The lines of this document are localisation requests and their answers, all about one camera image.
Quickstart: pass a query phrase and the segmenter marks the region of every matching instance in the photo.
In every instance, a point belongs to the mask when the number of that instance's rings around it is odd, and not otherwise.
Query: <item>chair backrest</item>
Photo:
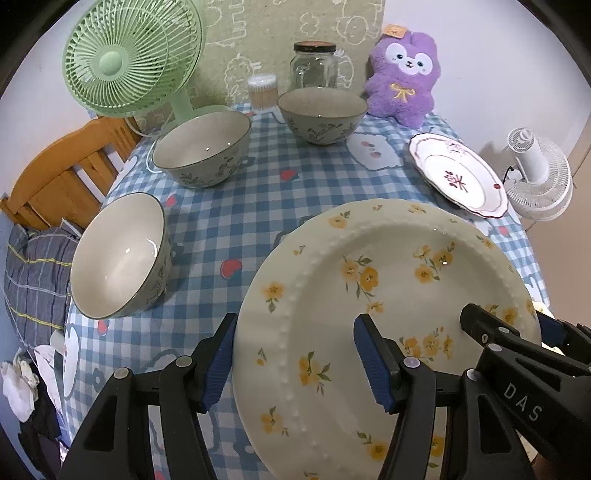
[[[102,148],[112,144],[123,161],[140,137],[122,118],[99,117],[60,138],[39,153],[19,176],[0,209],[10,220],[39,230],[59,226],[61,219],[87,227],[100,202],[76,174],[77,164],[107,194],[117,171]]]

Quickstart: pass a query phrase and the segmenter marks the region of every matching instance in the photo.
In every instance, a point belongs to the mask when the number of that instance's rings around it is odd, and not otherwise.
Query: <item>blue plaid fabric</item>
[[[247,105],[238,108],[248,111]],[[429,115],[417,131],[366,116],[357,132],[385,136],[402,159],[401,166],[375,171],[361,166],[344,142],[319,148],[296,139],[272,114],[252,119],[248,157],[220,186],[189,190],[163,173],[149,173],[145,157],[150,140],[144,140],[134,153],[136,166],[108,195],[105,203],[130,192],[151,193],[162,201],[174,244],[173,266],[167,293],[134,317],[98,323],[82,316],[72,302],[67,335],[74,329],[79,339],[74,387],[65,399],[72,436],[114,370],[125,366],[136,373],[149,371],[190,353],[201,338],[213,334],[226,312],[239,311],[257,269],[285,234],[346,202],[400,198],[462,215],[503,249],[548,304],[540,268],[515,213],[491,220],[468,215],[436,193],[413,167],[407,151],[412,136],[434,131],[457,138],[440,117]],[[232,268],[225,270],[228,260],[237,268],[233,274]],[[157,407],[152,408],[154,468],[157,479],[168,478]],[[218,478],[272,479],[246,438],[230,383],[200,424]]]

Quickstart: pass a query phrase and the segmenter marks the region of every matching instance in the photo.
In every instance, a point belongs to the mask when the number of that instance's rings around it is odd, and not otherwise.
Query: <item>white fabric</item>
[[[47,387],[47,394],[53,406],[61,413],[60,392],[57,389],[56,371],[53,368],[53,356],[56,349],[50,345],[37,345],[34,352],[39,374]]]
[[[25,422],[35,410],[39,379],[27,362],[18,359],[20,352],[19,349],[12,361],[12,365],[8,362],[2,362],[0,373],[4,383],[2,393],[8,399],[8,404],[18,420]]]

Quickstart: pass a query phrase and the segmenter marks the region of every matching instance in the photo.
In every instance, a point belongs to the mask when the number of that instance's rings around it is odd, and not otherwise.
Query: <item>stuffed bunny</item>
[[[420,128],[433,110],[431,89],[441,75],[435,41],[407,31],[403,38],[383,35],[369,55],[374,75],[365,83],[368,113],[393,116],[409,128]]]

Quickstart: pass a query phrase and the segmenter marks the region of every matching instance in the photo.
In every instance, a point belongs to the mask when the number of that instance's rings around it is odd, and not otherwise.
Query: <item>white plate with yellow flowers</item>
[[[461,374],[481,350],[460,329],[467,303],[540,343],[530,295],[509,259],[443,210],[366,200],[289,234],[257,272],[234,340],[238,411],[271,473],[377,478],[396,418],[374,400],[353,342],[355,317],[369,313],[407,355]],[[438,411],[428,479],[439,478],[445,423]]]

